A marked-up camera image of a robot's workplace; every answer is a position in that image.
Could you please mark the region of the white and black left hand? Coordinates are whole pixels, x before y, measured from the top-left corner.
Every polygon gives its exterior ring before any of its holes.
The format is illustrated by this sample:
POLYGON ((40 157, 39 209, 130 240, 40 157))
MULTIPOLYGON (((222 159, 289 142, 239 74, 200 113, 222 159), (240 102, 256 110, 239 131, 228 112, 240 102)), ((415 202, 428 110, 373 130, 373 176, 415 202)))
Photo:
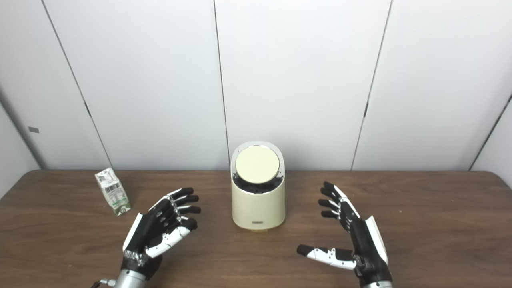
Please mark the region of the white and black left hand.
POLYGON ((137 214, 123 243, 122 276, 148 282, 159 269, 163 254, 198 227, 186 214, 201 213, 192 187, 164 195, 145 214, 137 214))

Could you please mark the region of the white and black right hand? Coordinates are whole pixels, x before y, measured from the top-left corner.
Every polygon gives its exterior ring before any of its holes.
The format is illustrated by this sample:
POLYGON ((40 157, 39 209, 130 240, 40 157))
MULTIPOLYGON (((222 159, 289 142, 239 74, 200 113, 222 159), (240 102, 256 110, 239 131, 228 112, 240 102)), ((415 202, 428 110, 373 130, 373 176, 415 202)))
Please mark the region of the white and black right hand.
POLYGON ((330 182, 324 182, 320 192, 327 198, 319 199, 318 204, 329 208, 321 212, 322 217, 336 219, 341 224, 351 237, 353 249, 300 244, 296 252, 329 266, 352 270, 361 288, 392 288, 386 247, 374 217, 362 219, 348 196, 330 182))

